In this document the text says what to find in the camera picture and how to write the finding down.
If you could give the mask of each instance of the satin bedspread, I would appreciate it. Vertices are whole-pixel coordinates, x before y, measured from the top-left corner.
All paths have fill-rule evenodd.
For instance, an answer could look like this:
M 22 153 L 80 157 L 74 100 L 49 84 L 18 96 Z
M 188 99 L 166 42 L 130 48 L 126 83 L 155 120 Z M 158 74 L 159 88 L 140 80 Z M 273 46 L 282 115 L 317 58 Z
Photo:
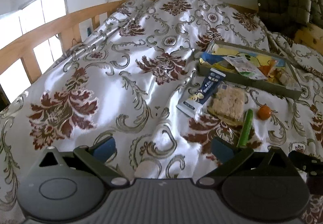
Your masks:
M 134 177 L 197 180 L 219 162 L 210 154 L 217 135 L 237 143 L 241 128 L 205 113 L 198 120 L 176 108 L 198 89 L 196 65 L 211 41 L 277 53 L 298 65 L 298 101 L 240 86 L 245 108 L 268 105 L 253 120 L 248 145 L 323 156 L 323 57 L 270 33 L 256 15 L 218 0 L 130 0 L 88 39 L 67 52 L 0 113 L 0 223 L 19 223 L 19 180 L 49 145 L 71 151 L 113 136 L 106 165 Z M 322 198 L 311 197 L 304 222 L 323 223 Z

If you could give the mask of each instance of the floral patterned bedspread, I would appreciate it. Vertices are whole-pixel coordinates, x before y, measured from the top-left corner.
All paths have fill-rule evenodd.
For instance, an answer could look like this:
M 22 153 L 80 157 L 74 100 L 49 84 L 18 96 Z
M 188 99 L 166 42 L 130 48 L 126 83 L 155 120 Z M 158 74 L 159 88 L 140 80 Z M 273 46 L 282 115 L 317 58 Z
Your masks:
M 210 141 L 218 135 L 237 143 L 241 128 L 207 113 L 195 121 L 176 108 L 203 81 L 196 63 L 213 40 L 274 52 L 298 64 L 303 93 L 297 101 L 242 87 L 246 109 L 266 104 L 273 110 L 268 121 L 253 120 L 248 145 L 321 158 L 320 54 L 218 0 L 130 0 L 0 113 L 0 223 L 23 220 L 19 180 L 49 145 L 71 151 L 113 136 L 117 153 L 106 164 L 130 180 L 196 181 L 215 169 Z M 322 209 L 322 198 L 312 196 L 302 219 L 323 223 Z

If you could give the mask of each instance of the screw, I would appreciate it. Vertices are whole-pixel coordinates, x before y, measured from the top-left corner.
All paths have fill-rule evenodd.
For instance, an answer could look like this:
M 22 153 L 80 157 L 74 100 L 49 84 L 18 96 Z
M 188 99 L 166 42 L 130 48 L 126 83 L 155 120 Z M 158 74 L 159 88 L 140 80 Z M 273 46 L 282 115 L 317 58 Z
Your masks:
M 203 186 L 212 186 L 215 183 L 215 180 L 211 177 L 202 177 L 199 182 Z
M 126 185 L 128 181 L 124 177 L 115 177 L 111 180 L 111 183 L 116 186 L 123 186 Z

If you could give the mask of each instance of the wooden bed rail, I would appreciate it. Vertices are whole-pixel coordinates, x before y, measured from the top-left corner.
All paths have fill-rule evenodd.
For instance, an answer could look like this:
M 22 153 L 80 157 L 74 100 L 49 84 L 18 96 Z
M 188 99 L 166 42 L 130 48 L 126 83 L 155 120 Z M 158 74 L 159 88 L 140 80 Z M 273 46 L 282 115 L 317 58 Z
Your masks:
M 28 79 L 33 84 L 41 76 L 41 71 L 34 54 L 34 48 L 37 45 L 58 34 L 62 50 L 66 51 L 73 45 L 82 42 L 79 23 L 92 19 L 93 30 L 95 30 L 100 26 L 99 15 L 104 13 L 107 13 L 108 16 L 111 15 L 124 2 L 126 0 L 104 3 L 76 11 L 22 35 L 0 50 L 0 74 L 6 71 L 15 61 L 21 59 Z M 255 10 L 238 5 L 230 4 L 230 6 L 241 13 L 256 12 Z

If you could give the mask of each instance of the plastic-wrapped snack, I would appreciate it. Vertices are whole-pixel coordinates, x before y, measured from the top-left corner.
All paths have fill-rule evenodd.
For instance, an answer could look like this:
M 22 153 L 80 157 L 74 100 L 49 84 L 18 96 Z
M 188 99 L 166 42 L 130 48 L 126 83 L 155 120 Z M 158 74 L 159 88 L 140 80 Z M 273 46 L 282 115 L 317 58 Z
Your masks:
M 272 72 L 276 69 L 276 65 L 277 65 L 277 61 L 276 60 L 270 60 L 268 65 L 262 65 L 260 67 L 258 67 L 258 69 L 266 76 L 269 77 L 271 76 Z
M 287 88 L 297 88 L 295 79 L 284 70 L 279 70 L 276 74 L 278 80 Z
M 228 55 L 223 57 L 223 59 L 227 60 L 231 65 L 235 67 L 237 72 L 245 77 L 248 77 L 253 80 L 266 80 L 267 77 L 247 58 L 243 56 L 233 56 Z
M 230 124 L 238 125 L 243 123 L 243 108 L 244 91 L 240 88 L 222 84 L 208 110 L 211 114 L 221 119 L 225 118 L 225 122 L 230 123 L 231 121 Z

